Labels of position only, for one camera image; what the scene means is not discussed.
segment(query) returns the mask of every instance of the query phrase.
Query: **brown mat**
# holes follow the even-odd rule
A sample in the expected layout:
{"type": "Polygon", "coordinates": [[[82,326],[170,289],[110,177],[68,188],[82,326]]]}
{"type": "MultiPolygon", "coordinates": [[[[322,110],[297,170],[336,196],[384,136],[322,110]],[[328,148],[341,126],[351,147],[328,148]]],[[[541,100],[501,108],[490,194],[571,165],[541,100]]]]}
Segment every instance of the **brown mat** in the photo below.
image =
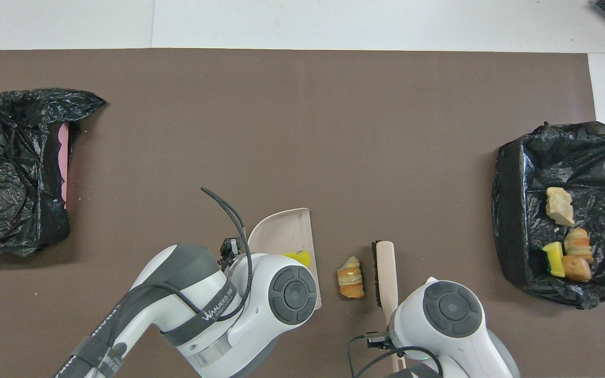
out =
{"type": "MultiPolygon", "coordinates": [[[[401,300],[429,276],[473,289],[523,376],[605,376],[605,303],[579,311],[506,282],[489,200],[498,146],[544,120],[595,119],[585,55],[0,52],[0,91],[40,87],[93,91],[109,105],[84,122],[70,166],[69,239],[0,258],[0,376],[55,373],[164,247],[218,256],[235,232],[200,186],[251,227],[312,210],[324,306],[253,376],[349,375],[348,340],[385,328],[375,239],[396,245],[401,300]],[[363,299],[336,288],[351,255],[363,299]]],[[[379,354],[355,350],[360,366],[379,354]]],[[[126,362],[118,376],[196,376],[153,328],[126,362]]]]}

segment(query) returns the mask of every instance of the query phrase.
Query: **velcro strap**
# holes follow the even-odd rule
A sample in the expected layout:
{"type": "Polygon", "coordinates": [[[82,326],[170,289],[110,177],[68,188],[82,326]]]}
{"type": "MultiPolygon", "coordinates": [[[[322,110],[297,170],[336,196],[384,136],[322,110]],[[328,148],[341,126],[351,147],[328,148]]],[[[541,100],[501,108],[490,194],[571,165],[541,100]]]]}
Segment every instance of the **velcro strap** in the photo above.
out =
{"type": "Polygon", "coordinates": [[[177,328],[168,332],[161,332],[161,334],[173,347],[187,343],[216,322],[236,296],[237,288],[230,280],[226,280],[225,285],[200,310],[199,314],[194,315],[177,328]]]}
{"type": "Polygon", "coordinates": [[[123,358],[108,344],[98,338],[86,337],[79,346],[71,353],[88,363],[93,368],[98,369],[106,378],[115,375],[118,369],[123,365],[123,358]]]}

